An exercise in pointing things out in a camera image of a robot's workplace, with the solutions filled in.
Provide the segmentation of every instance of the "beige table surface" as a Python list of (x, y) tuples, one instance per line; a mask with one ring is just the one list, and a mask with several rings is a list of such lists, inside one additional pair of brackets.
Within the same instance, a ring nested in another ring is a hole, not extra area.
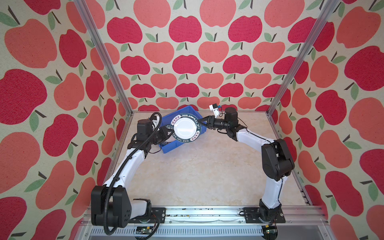
[[(210, 111), (199, 111), (205, 117)], [(140, 119), (152, 113), (134, 113), (118, 164), (123, 161), (127, 145)], [(275, 139), (265, 113), (238, 113), (248, 129)], [(152, 147), (151, 152), (159, 150)], [(130, 199), (150, 199), (152, 205), (234, 206), (258, 205), (264, 194), (266, 175), (261, 153), (235, 142), (224, 134), (209, 130), (191, 143), (163, 154), (148, 154), (133, 177)], [(283, 205), (305, 205), (293, 176), (284, 186)]]

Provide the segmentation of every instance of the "blue plastic bin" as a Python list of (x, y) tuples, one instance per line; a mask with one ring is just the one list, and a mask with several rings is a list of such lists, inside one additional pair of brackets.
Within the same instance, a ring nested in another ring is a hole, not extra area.
[[(161, 120), (161, 125), (160, 126), (164, 126), (164, 125), (168, 125), (171, 123), (172, 119), (174, 119), (175, 116), (181, 114), (181, 113), (190, 113), (190, 114), (193, 114), (195, 115), (198, 119), (200, 118), (203, 118), (200, 113), (198, 111), (196, 111), (195, 109), (193, 109), (193, 107), (191, 106), (186, 106), (180, 110), (177, 110), (173, 113), (170, 113), (164, 117), (162, 117), (162, 120)], [(205, 133), (205, 131), (207, 130), (206, 127), (204, 126), (201, 126), (201, 133), (200, 134), (203, 134)], [(165, 145), (165, 146), (162, 146), (162, 150), (163, 150), (163, 153), (167, 153), (181, 145), (183, 145), (184, 143), (183, 142), (179, 142), (178, 140), (175, 140), (173, 142), (170, 142), (169, 144)]]

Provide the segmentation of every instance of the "green leaf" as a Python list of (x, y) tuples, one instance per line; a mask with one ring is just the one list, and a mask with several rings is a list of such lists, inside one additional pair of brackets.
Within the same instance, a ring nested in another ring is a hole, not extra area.
[(368, 186), (368, 194), (371, 197), (372, 201), (375, 201), (377, 199), (377, 196), (379, 195), (379, 191), (377, 189), (376, 184), (371, 183)]
[(173, 5), (173, 10), (179, 9), (183, 5), (183, 0), (177, 0)]
[(107, 4), (105, 5), (105, 10), (110, 11), (113, 9), (114, 6), (115, 6), (114, 0), (108, 0)]
[(70, 196), (70, 197), (68, 198), (68, 200), (65, 202), (65, 205), (70, 204), (70, 203), (73, 202), (76, 198), (77, 198), (77, 194), (73, 194), (73, 195)]
[(336, 63), (340, 63), (340, 62), (344, 61), (345, 59), (346, 59), (345, 56), (338, 56), (338, 57), (335, 57), (332, 62), (336, 64)]
[(211, 73), (211, 69), (209, 69), (209, 68), (207, 68), (207, 67), (203, 67), (203, 69), (204, 69), (204, 71), (205, 71), (206, 73)]
[(336, 211), (337, 203), (334, 197), (331, 198), (331, 207), (333, 211)]
[(70, 143), (68, 146), (68, 157), (71, 159), (73, 155), (73, 145)]
[(296, 43), (296, 44), (290, 46), (287, 51), (295, 50), (299, 45), (300, 45), (300, 43)]
[(376, 3), (376, 4), (371, 8), (371, 12), (378, 11), (378, 10), (382, 9), (383, 7), (384, 7), (384, 0), (381, 0), (381, 1), (379, 1), (378, 3)]
[(83, 69), (83, 65), (80, 63), (80, 64), (79, 64), (79, 73), (80, 73), (80, 77), (83, 75), (83, 71), (84, 71), (84, 69)]
[(24, 192), (31, 192), (33, 190), (36, 190), (39, 187), (41, 187), (44, 184), (44, 182), (45, 182), (45, 179), (36, 180), (32, 182), (29, 186), (27, 186)]
[(324, 124), (325, 124), (324, 118), (321, 117), (319, 120), (319, 125), (320, 125), (321, 130), (324, 128)]
[(155, 72), (157, 72), (158, 74), (161, 74), (161, 70), (158, 69), (158, 68), (153, 68), (153, 70), (155, 70)]
[(241, 46), (241, 42), (235, 43), (235, 45), (231, 48), (231, 50), (236, 50)]
[(312, 58), (312, 60), (314, 60), (315, 57), (316, 57), (316, 49), (313, 48), (313, 49), (312, 49), (312, 52), (311, 52), (311, 58)]
[(320, 169), (327, 169), (321, 162), (315, 162), (316, 166)]
[(92, 164), (92, 175), (95, 174), (95, 170), (96, 170), (96, 164)]
[(307, 94), (307, 96), (308, 97), (314, 97), (314, 96), (316, 96), (317, 94), (315, 93), (315, 92), (309, 92), (308, 94)]
[(240, 4), (239, 9), (244, 9), (244, 8), (246, 8), (246, 7), (249, 5), (250, 2), (251, 2), (251, 0), (244, 0), (244, 1)]
[(356, 100), (359, 94), (359, 86), (357, 84), (353, 84), (351, 87), (351, 97), (353, 100)]
[(7, 26), (18, 26), (17, 22), (5, 13), (0, 12), (0, 22)]
[(48, 76), (45, 78), (45, 80), (47, 80), (47, 82), (49, 83), (53, 83), (53, 84), (59, 84), (61, 83), (61, 80), (60, 78), (56, 77), (56, 76)]
[(277, 77), (273, 78), (272, 81), (278, 80), (278, 79), (282, 78), (283, 76), (284, 76), (284, 74), (277, 75)]
[(32, 112), (31, 116), (29, 116), (29, 126), (32, 129), (32, 132), (36, 131), (39, 126), (39, 116), (36, 112)]
[(339, 17), (343, 17), (344, 9), (345, 9), (345, 4), (341, 2), (339, 6), (339, 11), (338, 11)]
[(228, 79), (231, 79), (231, 78), (233, 78), (233, 76), (234, 76), (234, 75), (235, 75), (234, 73), (232, 73), (232, 74), (229, 74), (229, 75), (228, 75), (228, 77), (226, 77), (226, 78), (225, 78), (225, 80), (228, 80)]
[(123, 45), (121, 45), (120, 52), (124, 52), (127, 49), (128, 49), (128, 43), (124, 43)]
[(90, 40), (86, 40), (85, 43), (90, 46), (91, 48), (94, 48), (95, 45), (93, 45), (93, 43), (90, 41)]
[(55, 28), (55, 25), (56, 25), (55, 17), (53, 16), (52, 12), (48, 13), (48, 24), (49, 24), (49, 28), (51, 30), (53, 30)]
[(269, 33), (264, 33), (264, 38), (267, 42), (272, 42), (272, 36)]
[(345, 144), (345, 146), (349, 147), (350, 149), (361, 149), (360, 145), (355, 143), (355, 142), (347, 141), (344, 144)]
[(180, 43), (177, 48), (176, 48), (176, 51), (179, 51), (181, 49), (183, 49), (185, 47), (185, 43)]
[(150, 33), (146, 33), (145, 35), (147, 36), (147, 38), (148, 38), (150, 41), (152, 41), (152, 42), (156, 42), (156, 38), (155, 38), (152, 34), (150, 34)]
[(205, 33), (205, 37), (206, 37), (209, 41), (211, 41), (211, 42), (214, 41), (214, 37), (213, 37), (212, 34), (210, 34), (210, 33)]
[(307, 7), (306, 10), (312, 10), (312, 9), (314, 9), (315, 7), (317, 7), (318, 5), (320, 5), (321, 1), (322, 1), (322, 0), (315, 0), (313, 3), (311, 3), (311, 5), (309, 5), (309, 6)]
[(79, 113), (77, 115), (78, 118), (85, 118), (86, 116), (87, 116), (87, 114), (85, 112)]

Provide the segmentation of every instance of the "blue tray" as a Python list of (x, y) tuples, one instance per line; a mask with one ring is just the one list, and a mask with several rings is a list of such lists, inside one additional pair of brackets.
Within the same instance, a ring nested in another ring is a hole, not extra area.
[[(193, 107), (191, 106), (186, 106), (180, 110), (177, 110), (173, 113), (170, 113), (164, 117), (162, 117), (162, 120), (161, 120), (161, 125), (160, 126), (164, 126), (164, 125), (168, 125), (171, 123), (172, 119), (174, 119), (175, 116), (179, 115), (180, 113), (190, 113), (190, 114), (193, 114), (195, 115), (198, 119), (200, 118), (203, 118), (200, 113), (198, 111), (196, 111), (195, 109), (193, 109)], [(205, 131), (207, 130), (206, 127), (204, 126), (201, 126), (201, 133), (200, 134), (203, 134), (205, 133)], [(165, 146), (162, 146), (162, 150), (163, 150), (163, 153), (167, 153), (181, 145), (183, 145), (184, 143), (183, 142), (179, 142), (177, 140), (173, 141), (173, 142), (170, 142), (169, 144), (165, 145)]]

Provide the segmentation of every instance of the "patterned fabric backdrop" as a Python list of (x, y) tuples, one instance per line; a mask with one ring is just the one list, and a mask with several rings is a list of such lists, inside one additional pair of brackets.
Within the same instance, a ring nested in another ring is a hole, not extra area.
[(2, 0), (0, 22), (0, 240), (72, 240), (126, 113), (73, 2)]
[[(315, 7), (313, 0), (97, 1), (106, 11), (100, 36), (135, 111), (190, 104), (201, 110), (213, 103), (266, 110), (323, 5), (321, 0)], [(102, 70), (92, 51), (94, 66)], [(298, 81), (308, 73), (304, 63)]]
[(309, 76), (295, 78), (277, 107), (295, 171), (338, 240), (384, 239), (382, 7), (341, 2), (305, 58)]

